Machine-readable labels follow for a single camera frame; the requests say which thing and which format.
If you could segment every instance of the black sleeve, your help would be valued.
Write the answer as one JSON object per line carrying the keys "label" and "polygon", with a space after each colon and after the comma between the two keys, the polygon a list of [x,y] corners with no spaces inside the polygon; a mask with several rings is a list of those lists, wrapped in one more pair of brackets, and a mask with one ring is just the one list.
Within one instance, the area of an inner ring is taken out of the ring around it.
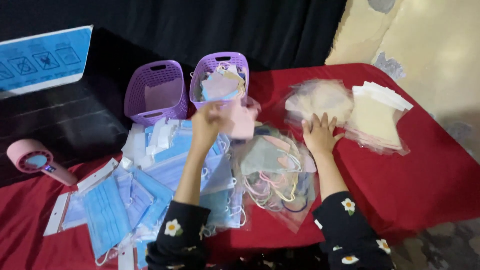
{"label": "black sleeve", "polygon": [[350,192],[328,196],[313,211],[315,223],[325,236],[322,250],[330,269],[391,270],[390,248],[367,223]]}
{"label": "black sleeve", "polygon": [[148,269],[203,269],[207,254],[202,230],[210,210],[170,202],[155,242],[147,244]]}

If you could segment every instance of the table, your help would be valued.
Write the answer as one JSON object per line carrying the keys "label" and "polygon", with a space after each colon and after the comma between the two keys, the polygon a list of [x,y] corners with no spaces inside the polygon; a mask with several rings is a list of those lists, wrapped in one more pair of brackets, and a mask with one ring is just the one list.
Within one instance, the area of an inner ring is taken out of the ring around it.
{"label": "table", "polygon": [[[252,73],[249,96],[260,102],[260,121],[280,129],[288,86],[307,79],[342,79],[347,88],[376,82],[414,104],[398,123],[411,153],[380,156],[342,139],[334,156],[358,208],[390,244],[446,221],[480,216],[480,165],[432,117],[379,69],[344,64]],[[110,157],[70,168],[83,179]],[[43,237],[57,196],[71,191],[47,176],[0,188],[0,269],[96,269],[86,225]],[[320,205],[318,198],[312,209]],[[252,208],[250,230],[229,230],[207,238],[211,261],[267,248],[310,245],[323,235],[308,215],[297,234],[263,209]]]}

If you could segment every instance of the printed icon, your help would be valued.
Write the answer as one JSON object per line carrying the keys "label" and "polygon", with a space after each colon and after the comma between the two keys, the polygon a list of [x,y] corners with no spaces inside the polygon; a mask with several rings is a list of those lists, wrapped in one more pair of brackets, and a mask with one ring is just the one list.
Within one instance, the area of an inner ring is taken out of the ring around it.
{"label": "printed icon", "polygon": [[66,47],[66,48],[61,48],[55,50],[60,57],[60,59],[66,64],[66,65],[71,65],[71,64],[76,64],[80,63],[81,60],[78,57],[78,55],[75,53],[72,47]]}
{"label": "printed icon", "polygon": [[8,70],[8,68],[0,62],[0,81],[13,78],[13,73]]}
{"label": "printed icon", "polygon": [[60,67],[57,60],[55,60],[53,55],[48,51],[34,54],[32,57],[43,70]]}
{"label": "printed icon", "polygon": [[27,75],[37,72],[36,68],[25,56],[8,59],[7,61],[20,75]]}

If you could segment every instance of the person's left hand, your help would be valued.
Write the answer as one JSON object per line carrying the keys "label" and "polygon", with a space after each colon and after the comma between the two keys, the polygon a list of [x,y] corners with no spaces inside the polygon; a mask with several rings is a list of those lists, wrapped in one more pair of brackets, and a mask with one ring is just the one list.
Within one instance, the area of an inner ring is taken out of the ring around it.
{"label": "person's left hand", "polygon": [[208,102],[192,116],[192,149],[206,155],[212,147],[222,122],[219,115],[221,105],[221,101]]}

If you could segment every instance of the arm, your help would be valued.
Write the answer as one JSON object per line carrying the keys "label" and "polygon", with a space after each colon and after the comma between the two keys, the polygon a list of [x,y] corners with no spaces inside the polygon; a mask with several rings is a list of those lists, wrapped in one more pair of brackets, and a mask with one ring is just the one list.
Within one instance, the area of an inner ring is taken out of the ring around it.
{"label": "arm", "polygon": [[379,238],[363,214],[355,208],[333,159],[332,150],[344,134],[333,136],[336,117],[320,120],[312,116],[312,126],[302,121],[303,138],[313,154],[320,178],[322,205],[313,211],[317,226],[325,236],[323,251],[331,269],[393,269],[390,248]]}
{"label": "arm", "polygon": [[[216,103],[209,103],[192,117],[192,146],[179,186],[156,242],[147,244],[146,261],[149,269],[205,268],[207,254],[202,243],[202,230],[210,210],[198,204],[202,166],[208,150],[218,136],[220,119],[216,115]],[[174,235],[167,233],[169,226],[175,229]]]}

